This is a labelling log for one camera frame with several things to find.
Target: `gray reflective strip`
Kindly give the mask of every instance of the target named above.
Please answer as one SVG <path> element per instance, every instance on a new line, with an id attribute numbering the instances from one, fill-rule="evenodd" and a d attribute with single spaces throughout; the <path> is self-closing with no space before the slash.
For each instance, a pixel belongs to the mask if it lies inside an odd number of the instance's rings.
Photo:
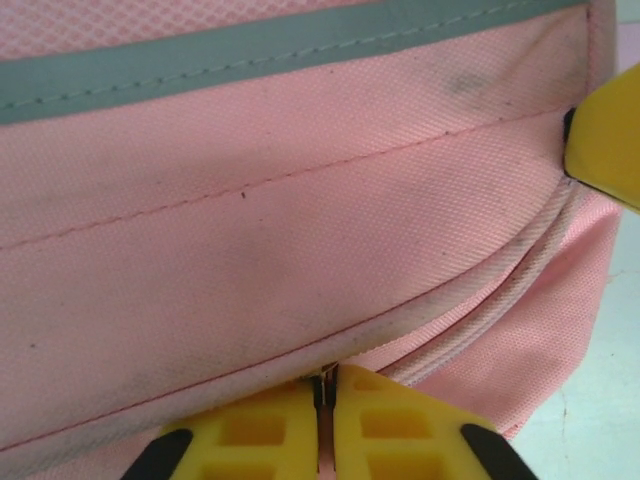
<path id="1" fill-rule="evenodd" d="M 397 52 L 587 0 L 388 0 L 0 63 L 0 124 Z"/>

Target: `pink fabric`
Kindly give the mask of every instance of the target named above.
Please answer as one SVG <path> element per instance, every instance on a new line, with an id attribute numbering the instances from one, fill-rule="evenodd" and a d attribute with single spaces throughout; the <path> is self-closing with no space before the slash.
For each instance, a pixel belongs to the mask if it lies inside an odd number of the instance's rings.
<path id="1" fill-rule="evenodd" d="M 586 8 L 0 129 L 0 477 L 358 354 L 525 419 L 584 351 L 618 215 L 560 167 L 611 53 Z M 149 434 L 36 478 L 117 477 Z"/>
<path id="2" fill-rule="evenodd" d="M 114 47 L 372 0 L 3 0 L 0 61 Z"/>

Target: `pink mesh fabric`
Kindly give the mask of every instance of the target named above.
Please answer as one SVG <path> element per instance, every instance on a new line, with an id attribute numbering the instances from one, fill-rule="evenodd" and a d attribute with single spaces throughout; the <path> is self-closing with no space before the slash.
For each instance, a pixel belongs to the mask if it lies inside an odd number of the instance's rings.
<path id="1" fill-rule="evenodd" d="M 113 47 L 370 0 L 3 0 L 0 61 Z"/>
<path id="2" fill-rule="evenodd" d="M 618 214 L 560 166 L 591 8 L 0 129 L 0 477 L 351 356 L 514 428 L 584 351 Z"/>

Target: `gray trim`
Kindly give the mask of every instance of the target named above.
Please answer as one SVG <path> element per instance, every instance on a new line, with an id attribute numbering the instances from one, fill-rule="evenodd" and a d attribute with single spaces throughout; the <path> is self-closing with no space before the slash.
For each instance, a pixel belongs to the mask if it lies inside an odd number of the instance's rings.
<path id="1" fill-rule="evenodd" d="M 0 124 L 398 52 L 587 0 L 387 0 L 0 63 Z"/>

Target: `pink backpack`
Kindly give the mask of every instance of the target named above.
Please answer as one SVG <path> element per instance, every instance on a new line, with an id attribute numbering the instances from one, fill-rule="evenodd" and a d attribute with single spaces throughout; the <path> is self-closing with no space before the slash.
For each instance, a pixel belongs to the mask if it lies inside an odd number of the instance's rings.
<path id="1" fill-rule="evenodd" d="M 335 361 L 507 436 L 619 209 L 562 171 L 613 0 L 4 0 L 0 478 L 116 479 Z"/>

